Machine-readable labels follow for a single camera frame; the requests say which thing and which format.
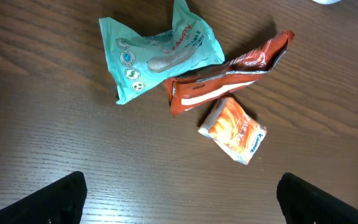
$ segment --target black object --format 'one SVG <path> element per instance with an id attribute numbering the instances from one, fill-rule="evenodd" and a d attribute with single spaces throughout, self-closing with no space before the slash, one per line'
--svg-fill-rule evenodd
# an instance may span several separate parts
<path id="1" fill-rule="evenodd" d="M 0 210 L 0 224 L 79 224 L 86 198 L 82 172 L 74 172 Z"/>
<path id="2" fill-rule="evenodd" d="M 357 209 L 291 173 L 279 181 L 277 200 L 287 224 L 358 223 Z"/>

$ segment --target teal wrapper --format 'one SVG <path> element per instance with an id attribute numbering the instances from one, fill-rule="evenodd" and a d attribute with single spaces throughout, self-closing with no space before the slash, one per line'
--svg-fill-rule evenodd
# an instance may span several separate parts
<path id="1" fill-rule="evenodd" d="M 99 19 L 99 24 L 108 70 L 117 83 L 116 103 L 120 105 L 167 78 L 224 62 L 212 29 L 189 11 L 185 0 L 175 0 L 172 30 L 156 36 L 142 37 L 109 17 Z"/>

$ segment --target wood grain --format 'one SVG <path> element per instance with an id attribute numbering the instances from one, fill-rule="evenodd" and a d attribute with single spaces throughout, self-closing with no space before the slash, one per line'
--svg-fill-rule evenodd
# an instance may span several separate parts
<path id="1" fill-rule="evenodd" d="M 124 106 L 98 18 L 170 29 L 173 1 L 0 0 L 0 209 L 79 170 L 82 223 L 284 223 L 292 172 L 358 208 L 358 1 L 189 1 L 227 59 L 276 32 L 276 69 L 237 91 L 268 134 L 249 166 L 196 132 L 209 105 L 173 118 L 158 86 Z"/>

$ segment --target orange wrapper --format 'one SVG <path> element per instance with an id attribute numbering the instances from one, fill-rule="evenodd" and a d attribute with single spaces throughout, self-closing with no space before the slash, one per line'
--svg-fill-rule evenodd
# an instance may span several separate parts
<path id="1" fill-rule="evenodd" d="M 247 165 L 267 131 L 233 98 L 225 97 L 216 102 L 198 132 L 213 139 L 233 160 Z"/>
<path id="2" fill-rule="evenodd" d="M 224 65 L 212 66 L 184 77 L 166 79 L 163 86 L 170 100 L 171 113 L 176 116 L 264 77 L 285 53 L 294 36 L 292 31 L 285 30 L 259 48 Z"/>

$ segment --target trash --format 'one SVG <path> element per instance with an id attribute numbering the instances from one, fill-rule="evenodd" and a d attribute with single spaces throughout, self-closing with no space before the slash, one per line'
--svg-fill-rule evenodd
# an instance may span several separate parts
<path id="1" fill-rule="evenodd" d="M 294 36 L 292 31 L 285 30 L 259 48 L 224 65 L 165 80 L 163 86 L 171 103 L 171 113 L 175 116 L 264 77 L 285 53 Z"/>
<path id="2" fill-rule="evenodd" d="M 109 72 L 125 104 L 166 78 L 224 62 L 224 54 L 210 26 L 175 0 L 172 30 L 141 37 L 109 17 L 99 19 Z"/>
<path id="3" fill-rule="evenodd" d="M 213 139 L 233 160 L 247 165 L 266 135 L 231 97 L 221 98 L 198 130 Z"/>

